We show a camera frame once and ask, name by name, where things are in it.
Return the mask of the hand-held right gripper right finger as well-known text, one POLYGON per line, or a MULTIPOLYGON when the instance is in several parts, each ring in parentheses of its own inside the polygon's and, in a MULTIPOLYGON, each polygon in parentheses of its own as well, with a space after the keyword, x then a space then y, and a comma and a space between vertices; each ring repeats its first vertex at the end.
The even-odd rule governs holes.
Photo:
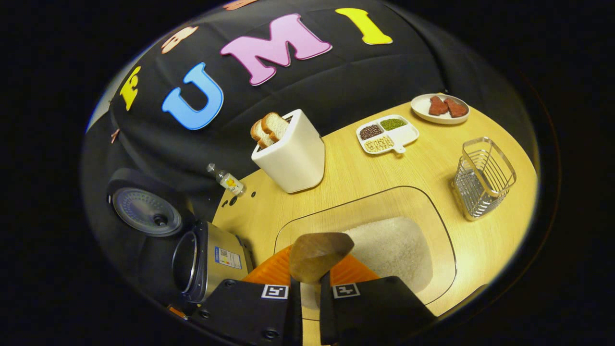
POLYGON ((347 255, 320 279, 320 343, 399 346, 438 320, 398 276, 347 255))

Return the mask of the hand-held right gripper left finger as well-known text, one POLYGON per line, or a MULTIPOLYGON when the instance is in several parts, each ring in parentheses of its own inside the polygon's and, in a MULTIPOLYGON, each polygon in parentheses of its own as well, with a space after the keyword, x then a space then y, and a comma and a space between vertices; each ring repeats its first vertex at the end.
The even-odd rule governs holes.
POLYGON ((290 276, 290 250, 279 250, 242 281, 223 280, 191 322, 222 346, 300 346, 301 293, 290 276))

